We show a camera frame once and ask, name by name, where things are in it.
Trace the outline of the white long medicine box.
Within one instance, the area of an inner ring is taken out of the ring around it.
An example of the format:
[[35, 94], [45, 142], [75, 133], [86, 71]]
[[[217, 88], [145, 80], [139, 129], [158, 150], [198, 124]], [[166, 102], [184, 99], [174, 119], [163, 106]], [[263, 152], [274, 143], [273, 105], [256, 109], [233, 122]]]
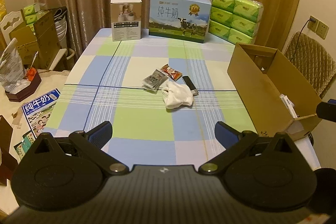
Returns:
[[294, 109], [294, 103], [291, 102], [291, 100], [284, 94], [280, 94], [280, 99], [282, 100], [283, 104], [288, 109], [288, 112], [291, 114], [291, 116], [295, 119], [298, 118], [298, 115]]

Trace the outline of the wall socket with plug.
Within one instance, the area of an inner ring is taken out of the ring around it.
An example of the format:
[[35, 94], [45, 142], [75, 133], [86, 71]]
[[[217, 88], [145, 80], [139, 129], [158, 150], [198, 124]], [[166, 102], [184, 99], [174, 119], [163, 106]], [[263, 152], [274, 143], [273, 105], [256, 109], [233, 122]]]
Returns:
[[307, 28], [313, 32], [316, 32], [318, 24], [319, 20], [311, 15], [307, 24]]

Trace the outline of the grey snack packet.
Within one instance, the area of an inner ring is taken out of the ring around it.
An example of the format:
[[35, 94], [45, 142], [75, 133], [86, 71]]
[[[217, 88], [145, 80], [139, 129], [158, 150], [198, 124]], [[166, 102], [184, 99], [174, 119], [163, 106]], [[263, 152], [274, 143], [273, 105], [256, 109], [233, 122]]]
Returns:
[[151, 92], [156, 92], [167, 79], [168, 77], [163, 71], [156, 69], [151, 75], [143, 79], [142, 87]]

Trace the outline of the brown cardboard box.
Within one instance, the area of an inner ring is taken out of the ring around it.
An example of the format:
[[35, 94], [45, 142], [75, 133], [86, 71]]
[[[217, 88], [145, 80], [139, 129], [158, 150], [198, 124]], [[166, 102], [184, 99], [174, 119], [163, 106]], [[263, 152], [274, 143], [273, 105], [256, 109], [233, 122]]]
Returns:
[[[279, 50], [237, 43], [227, 72], [260, 136], [285, 132], [299, 140], [321, 122], [316, 113], [321, 98]], [[291, 116], [280, 94], [294, 103], [298, 118]]]

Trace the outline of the blue milk carton box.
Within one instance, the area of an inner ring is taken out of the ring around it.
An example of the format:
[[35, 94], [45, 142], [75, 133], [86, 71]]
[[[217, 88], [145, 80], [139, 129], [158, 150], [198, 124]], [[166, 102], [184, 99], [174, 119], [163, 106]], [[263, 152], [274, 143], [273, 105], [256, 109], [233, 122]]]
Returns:
[[210, 0], [150, 0], [149, 34], [203, 43], [210, 9]]

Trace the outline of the red snack packet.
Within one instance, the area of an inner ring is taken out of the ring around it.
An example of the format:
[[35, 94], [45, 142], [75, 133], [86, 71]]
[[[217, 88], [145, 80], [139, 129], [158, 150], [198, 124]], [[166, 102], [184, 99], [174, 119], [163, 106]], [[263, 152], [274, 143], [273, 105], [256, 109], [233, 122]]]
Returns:
[[166, 64], [163, 67], [161, 67], [161, 71], [166, 73], [174, 81], [179, 80], [183, 76], [181, 72], [176, 71], [175, 69], [170, 67], [169, 64]]

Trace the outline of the milk flyer paper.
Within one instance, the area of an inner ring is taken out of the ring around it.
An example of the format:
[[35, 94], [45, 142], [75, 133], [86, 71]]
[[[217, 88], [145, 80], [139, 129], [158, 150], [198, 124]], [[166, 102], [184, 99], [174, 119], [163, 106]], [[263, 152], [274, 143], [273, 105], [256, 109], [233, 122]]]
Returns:
[[60, 91], [53, 89], [22, 106], [23, 115], [35, 138], [43, 132], [59, 96]]

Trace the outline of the brown cardboard carton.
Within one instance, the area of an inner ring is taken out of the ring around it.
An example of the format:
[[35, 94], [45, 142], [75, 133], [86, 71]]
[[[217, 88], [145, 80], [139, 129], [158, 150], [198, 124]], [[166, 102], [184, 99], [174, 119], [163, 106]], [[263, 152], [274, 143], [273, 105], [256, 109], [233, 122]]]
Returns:
[[15, 28], [10, 32], [10, 38], [18, 41], [16, 48], [23, 65], [31, 65], [35, 53], [38, 52], [34, 66], [38, 69], [49, 69], [61, 49], [53, 13], [47, 12], [33, 26], [35, 32], [29, 26]]

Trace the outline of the yellow plastic bag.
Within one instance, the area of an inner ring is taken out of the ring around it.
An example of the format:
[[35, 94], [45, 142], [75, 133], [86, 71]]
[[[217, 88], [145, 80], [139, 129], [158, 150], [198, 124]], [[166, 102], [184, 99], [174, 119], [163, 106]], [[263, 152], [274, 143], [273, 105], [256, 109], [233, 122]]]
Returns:
[[0, 22], [3, 20], [5, 15], [7, 14], [5, 0], [0, 0]]

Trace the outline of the dark wooden tray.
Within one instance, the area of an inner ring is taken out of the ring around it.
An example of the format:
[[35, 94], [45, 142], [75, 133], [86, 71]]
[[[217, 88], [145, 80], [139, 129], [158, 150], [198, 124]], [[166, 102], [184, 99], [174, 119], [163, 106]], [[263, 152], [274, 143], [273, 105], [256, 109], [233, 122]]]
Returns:
[[21, 91], [15, 94], [9, 92], [5, 92], [5, 94], [10, 102], [22, 102], [23, 100], [35, 93], [41, 82], [42, 79], [37, 72], [35, 73], [33, 80], [29, 83], [27, 87], [23, 88]]

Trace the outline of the white cloth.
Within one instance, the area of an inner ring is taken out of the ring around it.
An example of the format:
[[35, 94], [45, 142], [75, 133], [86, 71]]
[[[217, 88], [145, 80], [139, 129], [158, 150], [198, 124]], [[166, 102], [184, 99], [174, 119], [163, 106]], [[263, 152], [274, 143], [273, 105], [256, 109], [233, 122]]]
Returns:
[[167, 109], [176, 109], [181, 106], [192, 106], [194, 96], [185, 84], [167, 81], [162, 87], [162, 98]]

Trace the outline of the white product box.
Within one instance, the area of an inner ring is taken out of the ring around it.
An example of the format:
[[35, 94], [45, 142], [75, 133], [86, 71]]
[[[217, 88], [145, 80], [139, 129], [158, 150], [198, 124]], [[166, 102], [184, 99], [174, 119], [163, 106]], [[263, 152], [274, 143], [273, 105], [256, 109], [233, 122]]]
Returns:
[[141, 38], [142, 0], [110, 0], [112, 40]]

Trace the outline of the green tissue pack bundle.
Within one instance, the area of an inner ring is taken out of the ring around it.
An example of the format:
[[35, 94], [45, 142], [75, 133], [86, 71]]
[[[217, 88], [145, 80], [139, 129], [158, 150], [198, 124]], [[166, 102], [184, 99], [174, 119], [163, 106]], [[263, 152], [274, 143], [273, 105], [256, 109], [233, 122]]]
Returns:
[[211, 0], [209, 33], [232, 44], [253, 44], [263, 11], [254, 0]]

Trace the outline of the silver foil bag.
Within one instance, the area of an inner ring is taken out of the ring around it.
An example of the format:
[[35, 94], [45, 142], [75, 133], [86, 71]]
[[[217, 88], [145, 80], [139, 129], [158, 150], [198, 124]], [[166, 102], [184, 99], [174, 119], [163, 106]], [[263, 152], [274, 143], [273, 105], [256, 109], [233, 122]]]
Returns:
[[8, 93], [13, 93], [25, 77], [22, 59], [16, 48], [17, 43], [17, 39], [13, 38], [1, 55], [1, 85]]

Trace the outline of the checkered tablecloth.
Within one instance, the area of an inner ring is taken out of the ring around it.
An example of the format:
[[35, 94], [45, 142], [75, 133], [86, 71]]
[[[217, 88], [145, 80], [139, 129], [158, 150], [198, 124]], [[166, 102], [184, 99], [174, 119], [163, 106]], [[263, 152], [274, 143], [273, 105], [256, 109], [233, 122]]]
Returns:
[[[211, 34], [204, 43], [150, 36], [114, 42], [98, 31], [72, 68], [45, 127], [54, 136], [113, 126], [103, 150], [127, 166], [199, 167], [223, 151], [215, 138], [218, 121], [254, 130], [227, 68], [234, 46]], [[161, 91], [142, 87], [145, 77], [169, 64], [190, 77], [199, 94], [190, 107], [167, 110]]]

